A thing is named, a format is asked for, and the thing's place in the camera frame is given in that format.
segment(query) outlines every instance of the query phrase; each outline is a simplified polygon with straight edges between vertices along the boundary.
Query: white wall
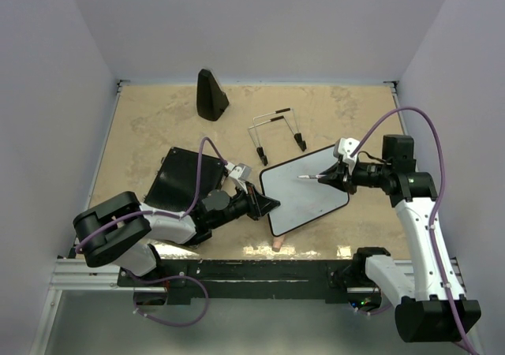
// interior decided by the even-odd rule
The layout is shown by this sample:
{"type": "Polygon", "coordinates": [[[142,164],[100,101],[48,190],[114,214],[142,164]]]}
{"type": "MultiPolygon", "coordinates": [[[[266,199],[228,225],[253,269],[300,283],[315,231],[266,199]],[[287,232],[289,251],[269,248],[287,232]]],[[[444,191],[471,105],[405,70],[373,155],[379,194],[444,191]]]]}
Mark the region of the white wall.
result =
{"type": "MultiPolygon", "coordinates": [[[[400,103],[425,109],[447,167],[441,219],[469,297],[481,303],[486,353],[503,353],[505,290],[505,0],[446,0],[400,81],[400,103]]],[[[406,114],[420,167],[439,174],[432,135],[406,114]]]]}
{"type": "Polygon", "coordinates": [[[135,81],[397,80],[444,0],[77,0],[135,81]]]}
{"type": "Polygon", "coordinates": [[[114,79],[74,0],[0,0],[0,353],[27,353],[74,236],[114,79]]]}

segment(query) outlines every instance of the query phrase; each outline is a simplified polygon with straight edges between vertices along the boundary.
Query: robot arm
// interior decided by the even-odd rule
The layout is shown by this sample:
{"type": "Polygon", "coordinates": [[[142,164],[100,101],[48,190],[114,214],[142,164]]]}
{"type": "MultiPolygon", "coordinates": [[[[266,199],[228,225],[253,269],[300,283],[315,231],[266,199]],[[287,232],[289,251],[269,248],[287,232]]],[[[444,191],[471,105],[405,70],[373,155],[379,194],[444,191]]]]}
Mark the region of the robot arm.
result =
{"type": "Polygon", "coordinates": [[[236,194],[230,197],[221,190],[211,191],[185,217],[182,217],[184,212],[164,211],[140,203],[133,192],[120,193],[78,215],[73,226],[83,241],[116,218],[137,213],[88,240],[82,248],[86,264],[100,267],[113,263],[136,276],[146,276],[159,264],[159,256],[153,246],[140,243],[141,238],[197,245],[210,238],[211,231],[217,227],[242,215],[258,220],[280,205],[247,181],[251,172],[248,166],[228,163],[226,170],[235,184],[236,194]]]}
{"type": "Polygon", "coordinates": [[[429,229],[436,188],[430,174],[416,171],[412,137],[384,136],[382,157],[372,157],[374,163],[363,163],[358,155],[351,156],[358,145],[357,140],[342,138],[335,145],[337,163],[321,173],[324,176],[318,182],[349,194],[354,194],[358,186],[381,188],[390,197],[406,233],[414,284],[383,249],[359,249],[350,270],[372,280],[395,306],[396,326],[405,342],[459,340],[446,288],[454,298],[466,332],[480,318],[481,310],[477,301],[466,300],[465,291],[452,271],[438,216],[434,230],[429,229]],[[436,237],[438,253],[432,247],[430,231],[436,237]],[[443,283],[438,256],[449,285],[443,283]]]}

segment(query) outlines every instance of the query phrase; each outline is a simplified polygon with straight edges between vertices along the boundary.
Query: black and gray robot arm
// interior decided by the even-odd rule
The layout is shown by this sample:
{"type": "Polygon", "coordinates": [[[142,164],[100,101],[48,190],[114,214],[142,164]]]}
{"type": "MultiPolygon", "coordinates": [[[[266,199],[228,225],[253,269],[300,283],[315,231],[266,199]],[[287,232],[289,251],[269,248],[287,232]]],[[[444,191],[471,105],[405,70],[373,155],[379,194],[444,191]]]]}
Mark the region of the black and gray robot arm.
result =
{"type": "Polygon", "coordinates": [[[171,241],[180,245],[197,245],[212,236],[211,231],[226,223],[247,215],[258,220],[280,205],[266,197],[247,181],[251,169],[228,162],[227,177],[235,184],[235,195],[222,190],[211,191],[198,201],[194,209],[185,212],[169,212],[139,202],[135,193],[119,195],[79,214],[73,226],[80,241],[88,238],[116,218],[140,212],[121,224],[99,233],[82,246],[82,253],[89,267],[116,264],[142,277],[159,265],[155,248],[140,239],[171,241]]]}
{"type": "Polygon", "coordinates": [[[319,183],[354,194],[357,187],[380,188],[389,196],[391,206],[405,230],[412,258],[414,283],[398,267],[387,251],[363,248],[353,257],[348,269],[365,276],[382,290],[395,306],[398,333],[405,342],[456,342],[461,340],[455,318],[447,301],[450,290],[465,332],[478,321],[481,309],[477,301],[466,299],[447,254],[440,221],[435,217],[434,234],[439,251],[432,247],[428,218],[437,193],[430,174],[416,171],[413,139],[389,135],[383,138],[382,158],[364,163],[359,154],[351,156],[359,145],[352,138],[342,138],[336,145],[337,163],[321,174],[319,183]],[[447,271],[449,285],[444,285],[437,256],[447,271]]]}

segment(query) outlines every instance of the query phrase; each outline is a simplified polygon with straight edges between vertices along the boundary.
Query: wooden table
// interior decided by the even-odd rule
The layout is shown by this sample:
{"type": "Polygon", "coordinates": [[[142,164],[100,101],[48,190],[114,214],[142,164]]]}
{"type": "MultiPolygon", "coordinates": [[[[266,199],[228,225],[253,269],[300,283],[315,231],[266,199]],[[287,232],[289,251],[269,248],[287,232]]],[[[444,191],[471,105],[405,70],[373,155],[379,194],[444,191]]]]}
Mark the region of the wooden table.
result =
{"type": "MultiPolygon", "coordinates": [[[[309,151],[338,138],[361,139],[384,113],[395,108],[386,86],[227,85],[230,106],[216,122],[196,113],[195,85],[133,85],[122,89],[114,122],[99,169],[91,205],[134,191],[142,199],[172,146],[197,151],[209,136],[225,159],[252,167],[249,179],[260,190],[264,168],[246,128],[253,117],[285,107],[296,110],[309,151]]],[[[365,145],[380,156],[382,136],[401,133],[398,117],[389,118],[365,145]]],[[[291,132],[282,121],[260,128],[269,164],[300,156],[291,132]]],[[[205,153],[214,155],[210,146],[205,153]]],[[[225,182],[233,192],[233,183],[225,182]]],[[[389,199],[377,189],[360,189],[350,203],[286,235],[279,252],[272,250],[268,221],[244,216],[213,232],[197,249],[158,244],[163,257],[198,256],[205,259],[342,259],[356,248],[383,246],[395,259],[409,259],[405,234],[389,199]]]]}

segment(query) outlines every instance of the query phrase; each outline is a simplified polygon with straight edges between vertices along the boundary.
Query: whiteboard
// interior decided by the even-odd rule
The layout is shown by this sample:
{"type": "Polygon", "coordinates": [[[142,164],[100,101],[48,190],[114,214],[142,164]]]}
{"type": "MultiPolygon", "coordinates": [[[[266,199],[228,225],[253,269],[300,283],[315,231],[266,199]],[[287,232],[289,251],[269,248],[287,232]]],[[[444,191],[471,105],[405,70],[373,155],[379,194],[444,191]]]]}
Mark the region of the whiteboard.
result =
{"type": "Polygon", "coordinates": [[[349,194],[317,180],[298,179],[298,175],[319,174],[334,165],[334,146],[291,159],[260,173],[265,196],[279,200],[281,206],[268,215],[271,233],[278,237],[314,219],[344,207],[349,194]]]}

